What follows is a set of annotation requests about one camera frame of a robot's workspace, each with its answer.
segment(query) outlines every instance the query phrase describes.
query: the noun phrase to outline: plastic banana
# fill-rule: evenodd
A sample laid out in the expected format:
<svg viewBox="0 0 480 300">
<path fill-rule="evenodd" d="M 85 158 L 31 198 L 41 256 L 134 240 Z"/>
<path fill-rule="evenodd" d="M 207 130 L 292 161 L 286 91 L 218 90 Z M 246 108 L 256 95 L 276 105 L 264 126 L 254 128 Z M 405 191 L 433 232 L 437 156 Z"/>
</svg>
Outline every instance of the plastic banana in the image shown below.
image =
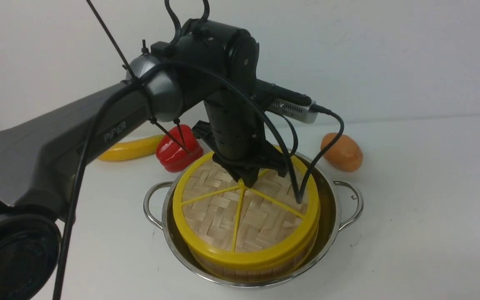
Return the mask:
<svg viewBox="0 0 480 300">
<path fill-rule="evenodd" d="M 164 135 L 153 135 L 148 138 L 119 142 L 101 154 L 97 159 L 101 161 L 125 161 L 154 154 L 158 143 Z"/>
</svg>

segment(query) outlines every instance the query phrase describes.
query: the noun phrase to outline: stainless steel pot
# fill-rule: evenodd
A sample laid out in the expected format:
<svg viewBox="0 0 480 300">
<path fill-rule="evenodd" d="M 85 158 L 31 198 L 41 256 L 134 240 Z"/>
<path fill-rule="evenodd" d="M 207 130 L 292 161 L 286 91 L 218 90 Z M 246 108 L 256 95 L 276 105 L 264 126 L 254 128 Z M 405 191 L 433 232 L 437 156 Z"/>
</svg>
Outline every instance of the stainless steel pot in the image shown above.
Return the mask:
<svg viewBox="0 0 480 300">
<path fill-rule="evenodd" d="M 301 159 L 305 165 L 309 165 L 310 161 L 302 156 L 301 154 L 295 154 L 299 159 Z M 181 173 L 177 179 L 173 182 L 163 182 L 152 186 L 149 189 L 147 194 L 145 195 L 143 201 L 143 209 L 145 216 L 148 218 L 149 222 L 153 225 L 157 226 L 164 232 L 164 237 L 166 238 L 166 242 L 170 247 L 173 254 L 176 258 L 190 271 L 194 272 L 196 275 L 212 281 L 214 283 L 219 283 L 221 285 L 228 285 L 230 287 L 240 287 L 240 288 L 261 288 L 261 287 L 268 287 L 271 285 L 278 285 L 285 283 L 307 271 L 309 268 L 312 268 L 314 264 L 319 262 L 325 254 L 327 253 L 328 249 L 331 247 L 333 242 L 335 241 L 337 234 L 340 230 L 347 228 L 349 225 L 353 224 L 362 214 L 362 210 L 364 208 L 363 198 L 360 190 L 353 186 L 351 183 L 343 182 L 343 181 L 332 181 L 327 176 L 323 175 L 318 169 L 314 169 L 312 176 L 316 181 L 316 185 L 318 186 L 318 195 L 320 196 L 320 208 L 322 210 L 322 215 L 320 217 L 320 224 L 318 227 L 318 236 L 316 237 L 316 242 L 314 247 L 305 260 L 303 265 L 297 269 L 296 271 L 278 279 L 274 279 L 271 281 L 263 281 L 263 282 L 234 282 L 221 279 L 219 277 L 213 276 L 206 272 L 204 268 L 202 268 L 198 262 L 193 258 L 192 253 L 188 249 L 185 241 L 181 237 L 179 230 L 177 230 L 177 226 L 175 225 L 175 220 L 173 219 L 173 212 L 172 212 L 172 197 L 173 192 L 175 191 L 175 187 L 179 182 L 179 179 L 183 176 L 184 172 Z M 350 188 L 354 194 L 356 195 L 357 200 L 357 209 L 355 213 L 350 217 L 348 220 L 344 222 L 340 222 L 341 217 L 341 208 L 340 208 L 340 199 L 338 197 L 338 193 L 335 189 L 335 186 L 345 186 L 346 188 Z M 168 193 L 166 194 L 166 198 L 164 200 L 164 206 L 162 207 L 162 221 L 159 221 L 155 216 L 152 215 L 151 211 L 149 210 L 149 200 L 154 192 L 161 188 L 170 188 Z"/>
</svg>

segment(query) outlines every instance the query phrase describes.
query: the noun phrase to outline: white backdrop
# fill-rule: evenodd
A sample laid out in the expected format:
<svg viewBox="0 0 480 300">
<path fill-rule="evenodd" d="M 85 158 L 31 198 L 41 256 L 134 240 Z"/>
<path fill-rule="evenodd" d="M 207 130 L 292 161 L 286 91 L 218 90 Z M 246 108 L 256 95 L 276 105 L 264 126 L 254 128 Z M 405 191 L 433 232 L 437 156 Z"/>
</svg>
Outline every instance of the white backdrop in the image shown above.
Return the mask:
<svg viewBox="0 0 480 300">
<path fill-rule="evenodd" d="M 480 0 L 210 2 L 210 19 L 261 43 L 259 78 L 348 122 L 480 114 Z M 95 4 L 128 59 L 173 35 L 161 0 Z M 172 7 L 181 23 L 203 10 Z M 0 130 L 118 82 L 121 64 L 85 0 L 0 0 Z M 201 105 L 181 121 L 198 119 Z"/>
</svg>

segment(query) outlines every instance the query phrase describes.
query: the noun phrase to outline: red bell pepper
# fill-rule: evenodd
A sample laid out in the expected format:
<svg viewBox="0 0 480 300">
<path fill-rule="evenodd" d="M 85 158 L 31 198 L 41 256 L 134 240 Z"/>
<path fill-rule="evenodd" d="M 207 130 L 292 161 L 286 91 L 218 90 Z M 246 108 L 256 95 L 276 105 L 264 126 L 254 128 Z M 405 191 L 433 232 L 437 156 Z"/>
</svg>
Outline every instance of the red bell pepper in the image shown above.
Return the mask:
<svg viewBox="0 0 480 300">
<path fill-rule="evenodd" d="M 167 135 L 158 143 L 156 152 L 160 164 L 164 166 L 166 171 L 172 173 L 183 171 L 203 155 L 203 148 L 201 148 L 200 143 L 194 137 L 192 129 L 188 125 L 181 125 L 180 127 L 182 136 L 185 139 L 184 146 L 190 153 L 183 150 Z M 183 139 L 181 139 L 177 126 L 172 128 L 169 133 L 182 144 Z"/>
</svg>

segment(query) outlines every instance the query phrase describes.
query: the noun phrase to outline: bamboo steamer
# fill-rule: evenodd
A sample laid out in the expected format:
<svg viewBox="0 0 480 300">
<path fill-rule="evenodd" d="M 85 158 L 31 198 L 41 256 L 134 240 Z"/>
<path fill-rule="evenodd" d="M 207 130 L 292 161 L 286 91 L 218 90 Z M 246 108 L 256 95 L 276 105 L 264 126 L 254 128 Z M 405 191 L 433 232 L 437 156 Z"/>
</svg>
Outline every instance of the bamboo steamer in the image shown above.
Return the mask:
<svg viewBox="0 0 480 300">
<path fill-rule="evenodd" d="M 295 201 L 290 177 L 262 170 L 252 188 L 212 161 L 193 163 L 173 194 L 173 217 L 195 260 L 212 275 L 243 283 L 295 271 L 316 241 L 318 189 L 311 177 L 303 202 Z M 292 157 L 297 180 L 307 167 Z"/>
</svg>

